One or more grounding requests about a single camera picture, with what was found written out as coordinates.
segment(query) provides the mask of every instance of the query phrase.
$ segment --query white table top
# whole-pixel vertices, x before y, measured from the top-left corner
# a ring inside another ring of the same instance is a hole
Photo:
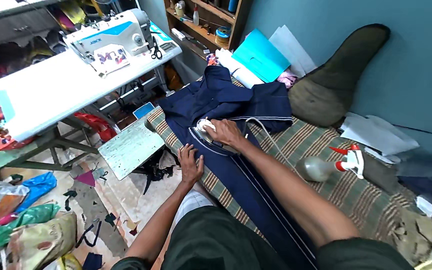
[[[0,0],[0,17],[61,1],[64,0],[25,0],[19,3],[16,0]]]
[[[159,47],[174,42],[153,35]],[[25,140],[182,52],[179,46],[160,50],[162,59],[152,59],[150,53],[128,57],[129,66],[106,78],[100,78],[72,50],[1,78],[0,106],[8,121],[6,128],[15,140]]]

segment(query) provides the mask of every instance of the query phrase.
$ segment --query sleeve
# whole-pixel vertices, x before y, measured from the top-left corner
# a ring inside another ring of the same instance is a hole
[[[111,270],[147,270],[146,262],[138,257],[126,257],[119,260]]]
[[[363,238],[325,244],[318,251],[317,261],[320,270],[414,270],[389,244]]]

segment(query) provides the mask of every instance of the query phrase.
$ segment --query striped ironing cloth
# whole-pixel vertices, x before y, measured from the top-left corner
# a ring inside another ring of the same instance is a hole
[[[234,78],[232,80],[234,85],[243,86]],[[166,146],[173,153],[177,153],[177,149],[183,145],[166,123],[163,110],[157,109],[147,120],[163,138]],[[283,157],[262,128],[254,124],[249,124],[249,128],[262,150],[284,163]],[[329,146],[349,149],[350,145],[354,144],[350,140],[340,138],[333,128],[317,127],[295,117],[291,127],[272,134],[272,138],[293,166],[307,156],[319,156],[325,161],[342,160],[343,156],[331,150]],[[264,238],[222,182],[206,166],[201,180],[208,192],[216,197],[231,215]],[[333,174],[326,182],[309,182],[309,185],[343,211],[357,226],[362,237],[390,244],[392,242],[388,236],[399,223],[399,208],[411,206],[404,195],[388,195],[368,181],[358,179],[349,171]]]

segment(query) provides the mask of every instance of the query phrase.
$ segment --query sewing machine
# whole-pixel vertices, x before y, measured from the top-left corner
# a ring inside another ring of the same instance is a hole
[[[86,63],[95,60],[94,51],[110,44],[124,47],[131,56],[146,52],[154,47],[151,22],[146,12],[130,9],[119,14],[112,13],[103,21],[81,30],[63,35],[63,40]]]

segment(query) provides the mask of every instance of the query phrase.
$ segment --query navy blue fabric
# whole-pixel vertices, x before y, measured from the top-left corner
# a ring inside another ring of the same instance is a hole
[[[256,84],[252,89],[231,83],[230,72],[208,66],[203,79],[159,101],[165,120],[182,144],[194,144],[197,155],[219,178],[271,246],[293,269],[315,268],[315,247],[306,232],[279,204],[262,177],[243,156],[208,144],[191,129],[201,118],[232,119],[240,129],[255,117],[269,132],[292,125],[288,92],[283,83]],[[259,146],[246,129],[248,139]]]

